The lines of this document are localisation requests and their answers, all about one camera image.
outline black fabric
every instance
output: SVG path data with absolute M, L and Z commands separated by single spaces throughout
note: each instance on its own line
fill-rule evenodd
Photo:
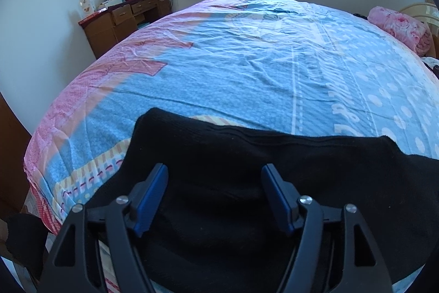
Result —
M 419 272 L 415 281 L 410 285 L 406 293 L 429 293 L 437 292 L 439 286 L 439 241 L 433 249 L 432 254 Z
M 40 279 L 48 229 L 39 217 L 25 213 L 10 216 L 6 223 L 9 231 L 7 250 L 33 277 Z
M 438 238 L 439 161 L 405 155 L 388 137 L 306 138 L 159 109 L 138 119 L 121 168 L 86 206 L 128 194 L 158 162 L 170 180 L 137 247 L 149 277 L 174 292 L 276 292 L 295 243 L 262 190 L 267 163 L 322 205 L 356 204 L 393 282 L 422 266 Z
M 361 14 L 358 14 L 358 13 L 354 13 L 354 16 L 357 16 L 357 17 L 359 17 L 361 19 L 367 20 L 367 16 L 364 16 L 364 15 L 361 15 Z
M 26 293 L 0 257 L 0 292 Z

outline bed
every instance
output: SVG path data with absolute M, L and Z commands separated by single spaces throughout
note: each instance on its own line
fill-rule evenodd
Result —
M 70 83 L 34 133 L 25 171 L 56 233 L 118 170 L 152 107 L 301 136 L 384 135 L 438 159 L 438 86 L 414 52 L 343 11 L 207 0 L 137 31 Z

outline screw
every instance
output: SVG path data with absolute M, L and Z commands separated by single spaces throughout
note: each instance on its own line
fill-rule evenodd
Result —
M 303 205 L 311 205 L 311 202 L 313 202 L 313 198 L 311 198 L 308 195 L 304 195 L 301 196 L 299 201 L 303 204 Z
M 348 204 L 348 205 L 346 205 L 346 211 L 351 213 L 351 214 L 354 214 L 354 213 L 356 213 L 357 208 L 354 204 Z
M 72 211 L 77 214 L 80 213 L 83 209 L 83 206 L 81 204 L 76 204 L 72 207 Z
M 116 202 L 117 202 L 119 205 L 126 204 L 128 201 L 129 201 L 129 199 L 128 199 L 128 196 L 126 196 L 126 195 L 119 196 L 119 197 L 116 199 Z

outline polka dot pattern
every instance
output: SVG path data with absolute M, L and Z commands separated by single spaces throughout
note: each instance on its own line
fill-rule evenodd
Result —
M 394 83 L 388 83 L 387 87 L 392 91 L 398 91 L 398 87 Z
M 368 74 L 371 74 L 374 77 L 378 77 L 377 73 L 375 71 L 373 71 L 372 69 L 369 68 L 366 71 L 368 72 Z
M 375 95 L 368 95 L 367 98 L 375 106 L 377 106 L 377 107 L 382 107 L 383 106 L 383 103 L 381 102 L 381 100 L 377 96 L 375 96 Z
M 406 123 L 403 121 L 403 119 L 400 116 L 394 116 L 393 120 L 395 121 L 398 127 L 400 127 L 401 129 L 406 129 Z
M 422 127 L 422 130 L 424 131 L 425 135 L 428 136 L 429 135 L 429 130 L 427 129 L 427 126 L 424 123 L 422 123 L 421 127 Z
M 381 135 L 383 135 L 383 136 L 387 136 L 387 137 L 389 137 L 391 140 L 393 140 L 394 142 L 396 142 L 396 136 L 395 136 L 395 134 L 394 134 L 389 128 L 387 128 L 387 127 L 384 127 L 384 128 L 381 130 Z
M 419 150 L 421 153 L 425 153 L 424 142 L 423 142 L 419 137 L 416 137 L 416 138 L 415 138 L 415 143 L 416 143 L 416 146 L 418 147 L 418 150 Z
M 431 122 L 430 122 L 429 118 L 428 118 L 426 115 L 423 115 L 423 116 L 422 116 L 422 119 L 424 120 L 424 123 L 425 123 L 426 125 L 431 125 Z
M 412 118 L 412 113 L 407 107 L 401 106 L 401 111 L 407 116 L 407 118 Z
M 392 98 L 392 97 L 390 96 L 390 93 L 387 92 L 386 89 L 380 87 L 378 91 L 380 92 L 381 96 L 383 96 L 384 98 L 387 98 L 388 100 L 390 100 L 390 99 Z
M 363 81 L 369 81 L 369 78 L 362 72 L 356 72 L 355 75 Z
M 410 95 L 417 101 L 419 100 L 419 92 L 418 91 L 410 91 Z

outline black clamp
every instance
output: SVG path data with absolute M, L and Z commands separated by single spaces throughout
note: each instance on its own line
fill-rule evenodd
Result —
M 342 254 L 335 254 L 334 243 L 322 292 L 392 293 L 381 253 L 357 207 L 322 207 L 310 196 L 300 196 L 272 164 L 263 167 L 261 180 L 279 229 L 288 237 L 300 236 L 278 293 L 311 292 L 323 231 L 340 226 Z M 51 249 L 38 292 L 106 293 L 98 245 L 98 233 L 105 231 L 121 293 L 155 293 L 133 242 L 149 230 L 167 183 L 168 170 L 159 163 L 128 196 L 106 207 L 73 206 Z

